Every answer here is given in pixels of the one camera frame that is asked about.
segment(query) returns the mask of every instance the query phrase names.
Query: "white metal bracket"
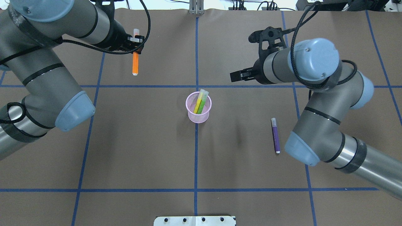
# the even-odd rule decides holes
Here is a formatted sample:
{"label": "white metal bracket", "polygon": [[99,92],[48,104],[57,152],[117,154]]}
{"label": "white metal bracket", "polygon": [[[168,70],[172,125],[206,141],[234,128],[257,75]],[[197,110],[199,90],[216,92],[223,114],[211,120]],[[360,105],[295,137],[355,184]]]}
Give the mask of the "white metal bracket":
{"label": "white metal bracket", "polygon": [[154,226],[236,226],[235,216],[157,217]]}
{"label": "white metal bracket", "polygon": [[202,15],[204,12],[204,0],[190,0],[190,14]]}

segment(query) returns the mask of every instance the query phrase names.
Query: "orange marker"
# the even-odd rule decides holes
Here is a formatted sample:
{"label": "orange marker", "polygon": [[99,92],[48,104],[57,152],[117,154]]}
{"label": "orange marker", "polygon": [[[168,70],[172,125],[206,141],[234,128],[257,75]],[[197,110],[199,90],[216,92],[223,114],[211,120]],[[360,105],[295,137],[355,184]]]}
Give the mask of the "orange marker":
{"label": "orange marker", "polygon": [[[139,29],[134,29],[134,37],[139,35]],[[133,52],[133,75],[138,75],[138,53]]]}

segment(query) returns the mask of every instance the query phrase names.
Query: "pink cup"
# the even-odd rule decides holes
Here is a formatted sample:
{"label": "pink cup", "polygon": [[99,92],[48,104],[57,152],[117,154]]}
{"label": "pink cup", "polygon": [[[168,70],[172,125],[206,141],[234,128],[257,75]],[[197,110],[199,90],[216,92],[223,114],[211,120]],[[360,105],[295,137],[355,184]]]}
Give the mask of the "pink cup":
{"label": "pink cup", "polygon": [[209,117],[209,110],[212,107],[211,98],[208,96],[207,100],[205,101],[205,106],[202,109],[202,113],[201,114],[194,114],[193,113],[195,105],[197,103],[197,98],[198,98],[199,93],[200,92],[193,92],[186,99],[187,114],[189,116],[189,119],[192,122],[195,122],[195,123],[203,123],[203,122],[205,122]]}

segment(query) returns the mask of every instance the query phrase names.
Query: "blue cap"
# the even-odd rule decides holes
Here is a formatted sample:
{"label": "blue cap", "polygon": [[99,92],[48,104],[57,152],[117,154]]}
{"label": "blue cap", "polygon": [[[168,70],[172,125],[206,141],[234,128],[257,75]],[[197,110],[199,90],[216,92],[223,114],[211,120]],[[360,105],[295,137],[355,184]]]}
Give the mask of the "blue cap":
{"label": "blue cap", "polygon": [[85,91],[77,93],[57,116],[55,126],[67,132],[95,114],[95,107]]}
{"label": "blue cap", "polygon": [[70,12],[74,0],[10,0],[10,4],[30,20],[53,22]]}
{"label": "blue cap", "polygon": [[[294,60],[299,76],[307,81],[318,81],[332,75],[339,65],[339,52],[335,45],[323,38],[304,40],[294,47]],[[287,63],[293,71],[290,52]]]}
{"label": "blue cap", "polygon": [[6,66],[4,66],[4,65],[0,65],[0,70],[1,71],[11,71],[11,69],[9,68],[9,67],[6,67]]}
{"label": "blue cap", "polygon": [[320,161],[317,154],[293,131],[285,144],[285,151],[309,166],[315,166]]}
{"label": "blue cap", "polygon": [[360,99],[355,105],[351,106],[350,109],[359,109],[363,107],[367,102],[371,100],[374,94],[374,85],[366,76],[364,76],[359,71],[361,77],[363,78],[363,93],[361,94]]}

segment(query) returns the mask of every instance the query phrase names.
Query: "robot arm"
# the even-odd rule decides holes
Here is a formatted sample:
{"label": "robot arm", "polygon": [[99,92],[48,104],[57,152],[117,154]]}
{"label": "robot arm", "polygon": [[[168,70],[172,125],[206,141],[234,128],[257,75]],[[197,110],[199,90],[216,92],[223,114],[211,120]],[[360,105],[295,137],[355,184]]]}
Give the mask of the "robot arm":
{"label": "robot arm", "polygon": [[[372,82],[357,71],[353,62],[340,61],[334,44],[322,38],[294,46],[293,64],[298,78],[291,50],[282,38],[292,31],[268,27],[251,34],[249,41],[260,45],[260,58],[252,68],[230,73],[232,82],[256,79],[261,84],[308,84],[314,94],[291,132],[285,151],[310,166],[319,161],[330,163],[335,169],[358,175],[402,200],[402,162],[339,131],[349,109],[358,109],[371,99]],[[268,49],[261,48],[263,41],[269,42]]]}
{"label": "robot arm", "polygon": [[30,93],[21,103],[0,109],[0,160],[54,127],[69,131],[95,113],[85,91],[52,50],[63,41],[62,35],[107,51],[131,53],[141,53],[144,39],[126,34],[114,20],[113,0],[108,6],[102,0],[95,5],[88,0],[11,0],[8,11],[0,14],[0,24],[0,60],[6,60],[1,69],[11,69]]}

